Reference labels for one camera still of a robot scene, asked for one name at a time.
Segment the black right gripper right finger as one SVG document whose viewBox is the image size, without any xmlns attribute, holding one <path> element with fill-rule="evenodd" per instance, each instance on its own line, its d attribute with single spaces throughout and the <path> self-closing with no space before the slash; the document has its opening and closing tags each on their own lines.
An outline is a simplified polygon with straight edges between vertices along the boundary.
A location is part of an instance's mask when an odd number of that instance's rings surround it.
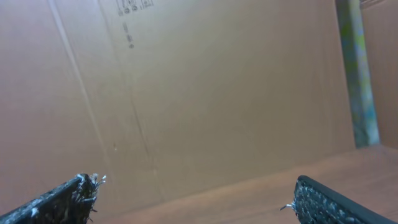
<svg viewBox="0 0 398 224">
<path fill-rule="evenodd" d="M 316 180 L 297 178 L 291 208 L 301 224 L 395 224 Z"/>
</svg>

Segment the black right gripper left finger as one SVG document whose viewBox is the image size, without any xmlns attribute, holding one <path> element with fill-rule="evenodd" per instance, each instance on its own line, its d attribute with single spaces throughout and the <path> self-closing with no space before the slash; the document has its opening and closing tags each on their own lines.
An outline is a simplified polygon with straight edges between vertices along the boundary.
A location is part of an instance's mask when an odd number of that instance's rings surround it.
<svg viewBox="0 0 398 224">
<path fill-rule="evenodd" d="M 87 224 L 106 176 L 77 174 L 39 197 L 1 215 L 1 224 Z"/>
</svg>

